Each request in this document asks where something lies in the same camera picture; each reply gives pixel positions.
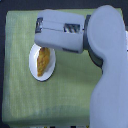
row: white plate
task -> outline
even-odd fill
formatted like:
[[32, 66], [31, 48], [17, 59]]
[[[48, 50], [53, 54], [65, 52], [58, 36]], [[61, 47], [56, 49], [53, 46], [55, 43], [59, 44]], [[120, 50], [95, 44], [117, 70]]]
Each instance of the white plate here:
[[31, 48], [30, 54], [29, 54], [29, 68], [32, 73], [32, 75], [39, 81], [45, 81], [47, 80], [53, 73], [56, 63], [56, 55], [54, 49], [50, 48], [50, 61], [47, 66], [47, 68], [44, 71], [44, 74], [41, 77], [37, 76], [37, 58], [39, 55], [39, 50], [41, 47], [34, 44]]

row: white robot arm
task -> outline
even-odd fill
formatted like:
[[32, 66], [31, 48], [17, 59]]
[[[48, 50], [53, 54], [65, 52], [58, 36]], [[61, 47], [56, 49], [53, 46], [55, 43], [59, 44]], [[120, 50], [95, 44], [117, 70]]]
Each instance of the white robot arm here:
[[91, 96], [90, 128], [128, 128], [126, 34], [117, 10], [102, 6], [86, 20], [82, 15], [41, 11], [35, 33], [37, 45], [75, 53], [86, 49], [101, 66], [103, 75]]

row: green mat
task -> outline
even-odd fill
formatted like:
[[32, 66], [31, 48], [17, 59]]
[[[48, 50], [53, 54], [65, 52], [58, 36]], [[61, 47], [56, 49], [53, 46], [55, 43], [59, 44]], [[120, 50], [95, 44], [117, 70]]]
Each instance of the green mat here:
[[[63, 10], [92, 14], [93, 9]], [[29, 70], [39, 11], [10, 11], [6, 18], [2, 119], [10, 126], [89, 124], [91, 93], [101, 77], [87, 51], [56, 51], [56, 67], [46, 82]]]

